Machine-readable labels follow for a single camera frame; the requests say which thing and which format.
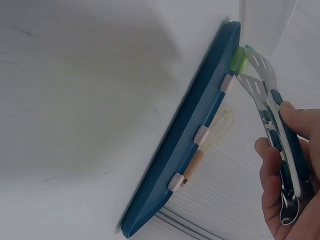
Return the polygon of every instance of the white surface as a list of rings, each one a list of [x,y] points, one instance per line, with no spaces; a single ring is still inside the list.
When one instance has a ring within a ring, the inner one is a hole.
[[[269,57],[275,51],[298,0],[240,0],[241,42]]]
[[[297,108],[320,108],[319,9],[318,0],[299,1],[269,59],[283,99]],[[261,120],[253,100],[238,83],[223,105],[236,113],[235,126],[207,152],[188,184],[179,188],[168,205],[227,240],[272,240],[261,210],[262,161],[254,151],[254,141],[265,136]],[[144,238],[134,240],[147,240],[155,228],[151,223],[139,233]]]
[[[238,14],[237,0],[2,0],[2,239],[123,239],[193,75]]]

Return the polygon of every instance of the white plastic clip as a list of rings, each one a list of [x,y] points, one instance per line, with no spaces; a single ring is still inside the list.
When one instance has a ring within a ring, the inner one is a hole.
[[[193,142],[201,146],[209,136],[209,132],[210,130],[208,127],[201,125],[193,138]]]
[[[230,76],[229,74],[226,74],[224,76],[224,79],[221,83],[221,86],[220,86],[220,91],[225,93],[225,94],[228,94],[230,93],[231,89],[232,89],[232,86],[234,85],[234,75],[233,76]]]
[[[182,182],[184,181],[185,177],[183,175],[181,175],[180,173],[176,173],[175,175],[173,175],[173,177],[171,178],[169,184],[168,184],[168,189],[172,192],[175,192],[178,190],[178,188],[180,187],[180,185],[182,184]]]

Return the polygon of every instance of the metal spatula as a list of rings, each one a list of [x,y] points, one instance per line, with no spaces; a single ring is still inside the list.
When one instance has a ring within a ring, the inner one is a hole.
[[[314,196],[310,171],[297,135],[281,117],[279,107],[283,99],[277,88],[275,71],[259,53],[246,48],[243,53],[260,79],[243,73],[237,74],[237,79],[253,98],[270,145],[276,147],[282,156],[280,220],[283,225],[290,225]]]

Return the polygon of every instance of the wooden handle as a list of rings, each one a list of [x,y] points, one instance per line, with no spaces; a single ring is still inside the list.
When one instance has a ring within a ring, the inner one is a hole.
[[[191,175],[194,173],[194,171],[196,170],[196,168],[198,167],[199,163],[201,162],[201,160],[204,158],[204,153],[200,150],[197,150],[195,152],[195,155],[193,156],[189,166],[186,168],[183,176],[183,182],[181,183],[181,187],[183,187],[184,185],[186,185],[186,183],[188,182],[189,178],[191,177]]]

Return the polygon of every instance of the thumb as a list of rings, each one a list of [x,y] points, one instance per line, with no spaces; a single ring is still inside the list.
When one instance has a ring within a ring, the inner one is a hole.
[[[280,105],[280,113],[292,131],[308,140],[313,127],[320,121],[320,109],[297,110],[288,101],[284,101]]]
[[[310,134],[309,152],[314,173],[320,179],[320,121],[314,126]]]

